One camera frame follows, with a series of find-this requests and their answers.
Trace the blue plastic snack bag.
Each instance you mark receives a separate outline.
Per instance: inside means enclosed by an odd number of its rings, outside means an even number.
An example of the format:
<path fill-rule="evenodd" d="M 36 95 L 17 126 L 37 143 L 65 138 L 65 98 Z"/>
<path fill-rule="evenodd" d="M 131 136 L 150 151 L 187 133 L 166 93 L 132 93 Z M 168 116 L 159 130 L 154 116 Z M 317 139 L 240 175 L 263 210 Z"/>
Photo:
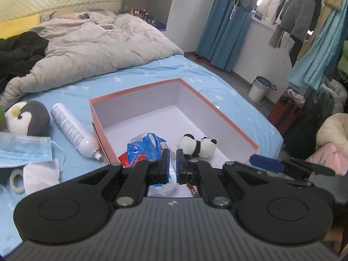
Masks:
<path fill-rule="evenodd" d="M 135 164 L 147 159 L 160 159 L 164 149 L 168 149 L 165 139 L 155 133 L 143 133 L 127 144 L 126 151 L 119 156 L 123 167 L 134 167 Z"/>

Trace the white spray bottle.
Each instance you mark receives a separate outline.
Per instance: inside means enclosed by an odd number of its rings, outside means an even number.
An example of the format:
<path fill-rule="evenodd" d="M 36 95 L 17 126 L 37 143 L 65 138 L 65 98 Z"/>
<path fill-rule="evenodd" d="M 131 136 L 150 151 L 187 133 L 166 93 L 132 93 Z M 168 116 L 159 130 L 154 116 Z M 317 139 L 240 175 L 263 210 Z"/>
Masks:
<path fill-rule="evenodd" d="M 102 159 L 103 155 L 97 139 L 83 127 L 63 103 L 58 102 L 52 107 L 51 116 L 82 156 L 97 161 Z"/>

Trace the white wardrobe cabinet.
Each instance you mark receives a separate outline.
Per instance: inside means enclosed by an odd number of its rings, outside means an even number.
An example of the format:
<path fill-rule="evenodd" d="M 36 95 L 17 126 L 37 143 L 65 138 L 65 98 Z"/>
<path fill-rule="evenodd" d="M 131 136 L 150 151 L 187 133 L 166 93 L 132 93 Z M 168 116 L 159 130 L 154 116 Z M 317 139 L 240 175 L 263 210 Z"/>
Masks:
<path fill-rule="evenodd" d="M 214 0 L 123 0 L 122 10 L 143 8 L 163 23 L 162 33 L 183 52 L 195 52 Z"/>

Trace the grey duvet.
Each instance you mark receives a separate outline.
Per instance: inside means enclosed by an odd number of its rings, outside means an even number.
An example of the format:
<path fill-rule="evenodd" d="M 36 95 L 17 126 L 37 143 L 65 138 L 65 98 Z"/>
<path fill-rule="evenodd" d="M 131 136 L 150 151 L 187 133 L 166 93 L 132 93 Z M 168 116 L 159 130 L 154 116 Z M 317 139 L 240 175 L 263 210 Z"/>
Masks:
<path fill-rule="evenodd" d="M 155 27 L 130 14 L 116 16 L 113 30 L 92 20 L 54 18 L 30 29 L 48 41 L 45 57 L 30 73 L 12 79 L 1 92 L 1 105 L 23 96 L 86 78 L 161 60 L 183 51 Z"/>

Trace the pink cardboard box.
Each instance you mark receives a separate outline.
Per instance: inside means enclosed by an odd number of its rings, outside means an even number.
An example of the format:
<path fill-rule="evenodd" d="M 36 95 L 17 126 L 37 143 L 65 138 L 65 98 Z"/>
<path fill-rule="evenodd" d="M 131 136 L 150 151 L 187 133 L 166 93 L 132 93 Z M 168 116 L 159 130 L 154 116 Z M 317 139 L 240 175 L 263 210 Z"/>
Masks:
<path fill-rule="evenodd" d="M 259 146 L 223 112 L 180 78 L 141 85 L 90 100 L 93 128 L 109 163 L 116 163 L 127 144 L 148 133 L 166 140 L 175 152 L 185 134 L 217 140 L 208 162 L 221 168 L 226 161 L 246 163 Z"/>

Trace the yellow pillow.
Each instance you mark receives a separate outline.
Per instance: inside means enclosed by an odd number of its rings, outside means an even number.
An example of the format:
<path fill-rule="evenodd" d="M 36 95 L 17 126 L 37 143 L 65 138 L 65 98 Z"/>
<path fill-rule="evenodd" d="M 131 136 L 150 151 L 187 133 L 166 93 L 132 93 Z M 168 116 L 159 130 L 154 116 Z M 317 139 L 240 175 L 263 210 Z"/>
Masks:
<path fill-rule="evenodd" d="M 27 32 L 31 28 L 37 26 L 40 23 L 40 20 L 41 14 L 37 13 L 32 16 L 3 22 L 0 24 L 0 38 L 7 39 L 9 37 Z"/>

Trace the blue curtain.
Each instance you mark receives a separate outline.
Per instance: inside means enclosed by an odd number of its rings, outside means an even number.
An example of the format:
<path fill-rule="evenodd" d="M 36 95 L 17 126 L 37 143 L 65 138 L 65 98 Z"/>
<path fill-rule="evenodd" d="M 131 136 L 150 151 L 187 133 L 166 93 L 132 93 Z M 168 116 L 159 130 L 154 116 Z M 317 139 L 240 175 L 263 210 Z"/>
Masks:
<path fill-rule="evenodd" d="M 231 71 L 236 64 L 258 0 L 214 0 L 196 54 Z"/>

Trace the black clothing pile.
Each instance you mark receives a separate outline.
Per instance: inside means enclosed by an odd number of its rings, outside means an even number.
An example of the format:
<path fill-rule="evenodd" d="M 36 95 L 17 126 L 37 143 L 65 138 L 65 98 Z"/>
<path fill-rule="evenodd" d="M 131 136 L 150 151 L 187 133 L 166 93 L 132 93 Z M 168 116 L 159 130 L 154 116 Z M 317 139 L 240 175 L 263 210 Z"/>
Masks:
<path fill-rule="evenodd" d="M 33 31 L 1 38 L 1 92 L 13 78 L 30 73 L 33 66 L 45 57 L 48 43 Z"/>

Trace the white trash bin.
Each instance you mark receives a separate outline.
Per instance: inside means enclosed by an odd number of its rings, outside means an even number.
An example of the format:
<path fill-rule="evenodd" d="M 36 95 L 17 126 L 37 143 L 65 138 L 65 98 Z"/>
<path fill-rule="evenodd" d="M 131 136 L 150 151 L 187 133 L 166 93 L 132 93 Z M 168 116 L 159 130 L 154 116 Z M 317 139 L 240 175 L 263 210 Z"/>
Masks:
<path fill-rule="evenodd" d="M 257 76 L 251 84 L 248 96 L 253 102 L 260 102 L 268 90 L 277 91 L 277 87 L 262 76 Z"/>

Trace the blue surgical mask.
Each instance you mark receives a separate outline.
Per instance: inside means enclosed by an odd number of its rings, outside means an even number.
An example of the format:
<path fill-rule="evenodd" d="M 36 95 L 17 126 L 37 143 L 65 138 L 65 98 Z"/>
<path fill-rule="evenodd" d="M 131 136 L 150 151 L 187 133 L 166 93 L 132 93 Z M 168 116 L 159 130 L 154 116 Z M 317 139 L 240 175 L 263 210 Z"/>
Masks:
<path fill-rule="evenodd" d="M 50 137 L 1 132 L 1 169 L 55 161 L 62 171 L 65 153 Z"/>

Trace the roll of tape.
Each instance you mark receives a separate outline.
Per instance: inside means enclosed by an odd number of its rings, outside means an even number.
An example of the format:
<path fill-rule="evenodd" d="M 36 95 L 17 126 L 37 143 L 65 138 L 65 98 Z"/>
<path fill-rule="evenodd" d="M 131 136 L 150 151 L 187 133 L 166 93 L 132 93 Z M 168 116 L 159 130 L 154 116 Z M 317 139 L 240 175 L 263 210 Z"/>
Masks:
<path fill-rule="evenodd" d="M 25 191 L 23 185 L 23 170 L 14 169 L 9 176 L 9 185 L 15 193 L 21 194 Z"/>

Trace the green plush stick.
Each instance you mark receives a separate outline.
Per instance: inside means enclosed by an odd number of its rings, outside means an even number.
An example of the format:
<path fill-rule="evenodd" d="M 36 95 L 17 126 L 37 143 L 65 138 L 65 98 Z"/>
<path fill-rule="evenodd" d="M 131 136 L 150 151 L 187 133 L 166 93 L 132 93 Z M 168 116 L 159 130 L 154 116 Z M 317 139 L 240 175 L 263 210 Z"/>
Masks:
<path fill-rule="evenodd" d="M 0 106 L 0 131 L 6 131 L 5 107 Z"/>

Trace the small panda plush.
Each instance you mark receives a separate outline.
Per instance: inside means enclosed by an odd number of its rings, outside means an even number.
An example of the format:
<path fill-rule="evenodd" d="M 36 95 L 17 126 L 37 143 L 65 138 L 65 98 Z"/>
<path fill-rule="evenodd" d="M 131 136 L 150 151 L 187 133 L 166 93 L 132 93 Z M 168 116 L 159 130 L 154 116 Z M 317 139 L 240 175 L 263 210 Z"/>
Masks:
<path fill-rule="evenodd" d="M 191 157 L 210 158 L 216 151 L 217 140 L 209 137 L 204 137 L 196 140 L 192 134 L 185 134 L 179 143 L 178 149 L 183 150 L 183 154 Z"/>

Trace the light blue bed sheet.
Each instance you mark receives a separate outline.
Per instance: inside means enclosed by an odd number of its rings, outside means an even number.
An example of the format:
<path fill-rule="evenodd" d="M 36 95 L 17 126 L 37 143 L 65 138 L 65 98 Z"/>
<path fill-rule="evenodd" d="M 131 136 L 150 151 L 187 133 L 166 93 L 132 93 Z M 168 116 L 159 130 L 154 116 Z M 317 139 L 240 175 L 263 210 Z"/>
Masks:
<path fill-rule="evenodd" d="M 37 100 L 42 102 L 49 111 L 54 104 L 62 102 L 91 132 L 93 131 L 89 105 L 91 98 L 157 81 L 181 78 L 212 104 L 218 106 L 249 138 L 260 146 L 258 154 L 277 159 L 283 144 L 281 134 L 276 131 L 275 127 L 271 127 L 265 114 L 257 109 L 258 106 L 255 108 L 243 97 L 244 95 L 237 91 L 236 88 L 240 88 L 240 86 L 236 80 L 232 80 L 230 82 L 232 86 L 230 86 L 219 76 L 181 55 L 174 55 L 139 67 L 130 67 L 53 90 L 29 94 L 21 100 Z M 107 164 L 105 158 L 96 161 L 83 157 L 53 120 L 50 123 L 48 134 L 63 151 L 61 152 L 56 146 L 52 147 L 54 157 L 65 159 L 61 173 L 62 182 Z M 15 206 L 24 197 L 25 193 L 14 193 L 8 183 L 1 184 L 2 256 L 8 255 L 21 244 L 12 215 Z"/>

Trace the grey penguin plush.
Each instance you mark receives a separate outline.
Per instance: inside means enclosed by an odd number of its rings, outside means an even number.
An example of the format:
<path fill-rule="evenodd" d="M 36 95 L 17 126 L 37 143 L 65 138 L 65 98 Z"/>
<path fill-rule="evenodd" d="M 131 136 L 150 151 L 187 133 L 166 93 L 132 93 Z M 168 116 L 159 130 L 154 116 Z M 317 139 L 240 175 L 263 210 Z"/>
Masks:
<path fill-rule="evenodd" d="M 44 137 L 48 133 L 50 115 L 39 101 L 21 101 L 5 112 L 5 123 L 11 134 Z"/>

